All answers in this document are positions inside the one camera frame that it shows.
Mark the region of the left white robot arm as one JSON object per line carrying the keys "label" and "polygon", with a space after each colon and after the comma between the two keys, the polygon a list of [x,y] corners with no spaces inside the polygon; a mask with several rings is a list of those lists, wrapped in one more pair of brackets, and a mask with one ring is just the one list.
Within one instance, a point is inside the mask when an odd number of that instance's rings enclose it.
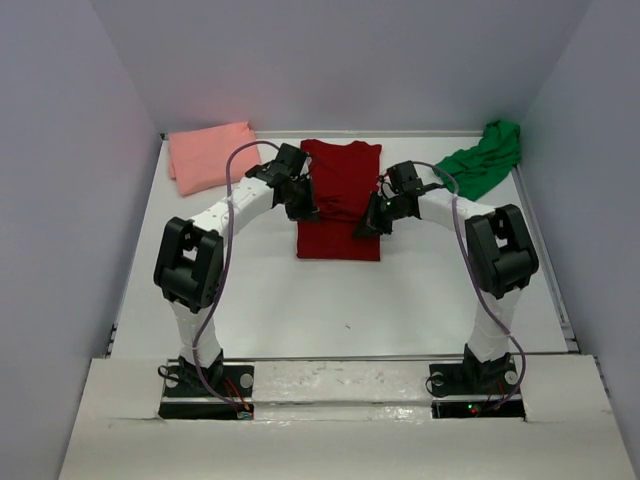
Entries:
{"label": "left white robot arm", "polygon": [[292,221],[315,219],[310,176],[245,177],[205,211],[189,219],[174,217],[165,225],[153,280],[178,325],[182,346],[177,379],[198,394],[232,402],[216,391],[224,355],[213,314],[229,276],[234,237],[279,205]]}

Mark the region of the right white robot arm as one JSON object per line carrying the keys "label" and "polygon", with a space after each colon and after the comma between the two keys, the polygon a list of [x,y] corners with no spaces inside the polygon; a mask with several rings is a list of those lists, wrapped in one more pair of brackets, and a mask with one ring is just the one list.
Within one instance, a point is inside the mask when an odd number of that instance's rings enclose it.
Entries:
{"label": "right white robot arm", "polygon": [[458,363],[430,366],[426,387],[436,398],[492,395],[507,401],[519,392],[526,357],[512,331],[515,307],[539,269],[539,259],[519,207],[493,207],[446,189],[390,199],[373,193],[353,232],[355,238],[389,235],[405,218],[454,232],[477,298],[474,326]]}

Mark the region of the red t shirt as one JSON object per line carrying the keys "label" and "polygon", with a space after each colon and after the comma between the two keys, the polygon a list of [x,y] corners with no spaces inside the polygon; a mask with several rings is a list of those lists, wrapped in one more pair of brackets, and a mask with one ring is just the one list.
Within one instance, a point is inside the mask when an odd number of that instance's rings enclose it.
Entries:
{"label": "red t shirt", "polygon": [[311,180],[319,220],[300,222],[296,254],[303,260],[377,262],[380,240],[355,238],[370,194],[377,190],[382,146],[363,141],[347,145],[306,139],[301,148],[311,156]]}

